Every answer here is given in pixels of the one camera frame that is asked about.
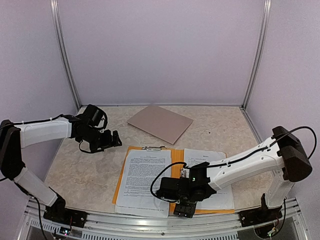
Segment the white printed sheet dense text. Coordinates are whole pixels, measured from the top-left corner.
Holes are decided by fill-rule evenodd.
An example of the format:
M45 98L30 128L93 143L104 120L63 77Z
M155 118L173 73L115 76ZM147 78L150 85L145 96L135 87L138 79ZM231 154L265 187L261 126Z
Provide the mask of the white printed sheet dense text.
M131 149L125 159L114 211L118 214L167 218L170 204L154 197L150 187L172 163L171 151Z

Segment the pink-brown file folder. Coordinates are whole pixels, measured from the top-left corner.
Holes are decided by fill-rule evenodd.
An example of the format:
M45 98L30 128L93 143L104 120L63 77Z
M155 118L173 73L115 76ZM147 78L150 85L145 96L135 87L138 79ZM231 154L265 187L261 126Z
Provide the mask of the pink-brown file folder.
M160 106L149 105L132 116L127 123L174 145L193 120Z

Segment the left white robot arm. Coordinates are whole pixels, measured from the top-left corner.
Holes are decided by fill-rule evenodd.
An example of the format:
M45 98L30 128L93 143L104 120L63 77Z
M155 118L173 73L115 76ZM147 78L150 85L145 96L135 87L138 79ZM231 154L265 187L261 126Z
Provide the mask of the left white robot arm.
M108 130L107 125L107 114L92 104L77 115L20 122L5 119L0 124L0 172L5 180L43 203L57 221L66 222L70 211L65 200L44 183L45 174L40 172L47 172L53 161L54 152L49 147L56 147L64 139L79 145L88 143L88 150L80 150L85 154L120 147L119 133Z

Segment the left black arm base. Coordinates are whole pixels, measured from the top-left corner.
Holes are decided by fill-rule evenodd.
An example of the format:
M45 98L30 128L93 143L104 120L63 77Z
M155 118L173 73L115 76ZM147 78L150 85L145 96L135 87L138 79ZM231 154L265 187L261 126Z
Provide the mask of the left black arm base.
M46 206L44 219L70 227L84 228L88 213L81 210L66 208L66 201L59 194L52 206Z

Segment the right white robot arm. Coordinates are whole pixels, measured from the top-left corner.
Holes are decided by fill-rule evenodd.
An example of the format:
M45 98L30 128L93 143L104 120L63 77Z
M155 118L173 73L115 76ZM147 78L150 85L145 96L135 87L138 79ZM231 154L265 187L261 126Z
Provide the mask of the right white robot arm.
M197 203L208 199L217 191L244 179L276 171L268 192L261 197L261 206L253 215L266 222L280 212L294 183L307 178L313 168L310 155L293 133L302 130L299 126L287 130L283 126L273 128L273 135L247 151L223 159L220 163L202 162L189 166L179 162L188 170L188 177L163 177L158 190L150 193L157 199L174 204L174 215L192 218Z

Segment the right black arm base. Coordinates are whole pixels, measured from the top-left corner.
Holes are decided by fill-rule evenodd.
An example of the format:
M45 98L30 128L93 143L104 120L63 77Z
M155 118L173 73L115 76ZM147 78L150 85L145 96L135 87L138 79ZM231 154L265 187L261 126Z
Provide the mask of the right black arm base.
M242 210L238 213L241 226L249 227L280 219L282 204L276 208L269 208L266 203L266 194L261 197L261 206L253 209Z

